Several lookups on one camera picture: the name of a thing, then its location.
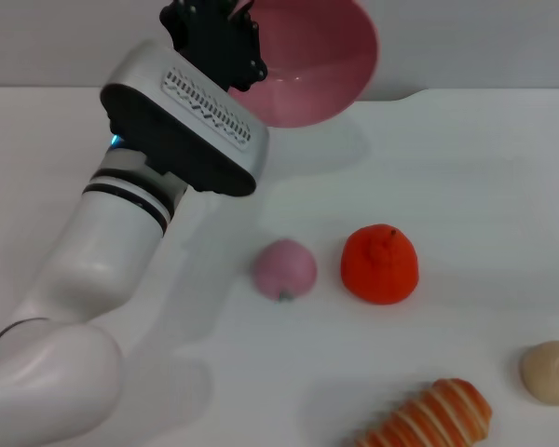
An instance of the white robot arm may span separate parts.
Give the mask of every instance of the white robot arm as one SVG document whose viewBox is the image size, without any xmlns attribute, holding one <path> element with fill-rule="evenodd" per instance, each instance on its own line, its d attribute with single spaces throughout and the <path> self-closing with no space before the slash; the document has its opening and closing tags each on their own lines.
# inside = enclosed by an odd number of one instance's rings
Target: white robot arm
<svg viewBox="0 0 559 447">
<path fill-rule="evenodd" d="M 65 440 L 108 417 L 122 359 L 115 340 L 87 323 L 130 299 L 189 184 L 228 196 L 254 191 L 268 131 L 226 91 L 262 80 L 266 67 L 252 4 L 228 18 L 236 3 L 174 0 L 160 19 L 183 56 L 143 43 L 102 89 L 116 136 L 0 332 L 0 447 Z M 195 38 L 190 47 L 183 37 L 206 32 L 224 44 Z"/>
</svg>

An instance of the white tabletop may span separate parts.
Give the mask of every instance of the white tabletop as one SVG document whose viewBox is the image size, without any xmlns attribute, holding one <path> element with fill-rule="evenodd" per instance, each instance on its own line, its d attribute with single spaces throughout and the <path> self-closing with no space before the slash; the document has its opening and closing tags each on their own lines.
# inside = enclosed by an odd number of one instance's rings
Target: white tabletop
<svg viewBox="0 0 559 447">
<path fill-rule="evenodd" d="M 0 89 L 0 318 L 100 162 L 95 89 Z M 421 279 L 400 305 L 351 297 L 345 238 L 398 226 Z M 288 305 L 252 288 L 254 254 L 308 245 L 319 282 Z M 112 419 L 74 447 L 335 447 L 440 377 L 495 416 L 484 446 L 559 446 L 559 409 L 517 360 L 559 339 L 559 90 L 430 90 L 274 130 L 254 196 L 189 194 L 142 287 L 98 324 L 128 356 Z"/>
</svg>

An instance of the vent grille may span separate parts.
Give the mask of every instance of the vent grille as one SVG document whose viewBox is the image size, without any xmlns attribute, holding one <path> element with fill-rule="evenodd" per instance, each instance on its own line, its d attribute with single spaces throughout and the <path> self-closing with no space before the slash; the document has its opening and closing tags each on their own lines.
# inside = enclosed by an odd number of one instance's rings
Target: vent grille
<svg viewBox="0 0 559 447">
<path fill-rule="evenodd" d="M 246 149 L 252 137 L 249 125 L 208 94 L 189 76 L 177 68 L 171 68 L 164 76 L 162 89 L 238 149 Z"/>
</svg>

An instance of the orange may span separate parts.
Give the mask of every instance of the orange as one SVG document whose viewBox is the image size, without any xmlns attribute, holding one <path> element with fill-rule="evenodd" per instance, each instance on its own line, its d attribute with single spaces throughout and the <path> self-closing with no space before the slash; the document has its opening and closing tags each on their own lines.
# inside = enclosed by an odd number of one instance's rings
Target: orange
<svg viewBox="0 0 559 447">
<path fill-rule="evenodd" d="M 358 230 L 342 253 L 342 281 L 364 301 L 393 305 L 418 284 L 418 260 L 412 242 L 393 226 L 379 224 Z"/>
</svg>

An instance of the toy fruit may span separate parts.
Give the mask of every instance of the toy fruit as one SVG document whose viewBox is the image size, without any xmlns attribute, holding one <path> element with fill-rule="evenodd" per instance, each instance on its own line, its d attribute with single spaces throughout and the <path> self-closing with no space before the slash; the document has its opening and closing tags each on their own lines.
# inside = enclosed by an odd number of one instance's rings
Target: toy fruit
<svg viewBox="0 0 559 447">
<path fill-rule="evenodd" d="M 355 445 L 470 447 L 486 439 L 492 414 L 473 385 L 460 379 L 442 379 L 406 402 L 383 424 L 364 431 Z"/>
<path fill-rule="evenodd" d="M 348 238 L 342 253 L 342 281 L 364 301 L 393 305 L 418 284 L 418 260 L 412 242 L 397 228 L 372 225 Z"/>
<path fill-rule="evenodd" d="M 559 405 L 559 342 L 530 349 L 520 364 L 526 389 L 548 405 Z"/>
<path fill-rule="evenodd" d="M 281 239 L 261 251 L 252 274 L 254 285 L 264 296 L 274 301 L 291 301 L 313 288 L 317 263 L 304 246 Z"/>
</svg>

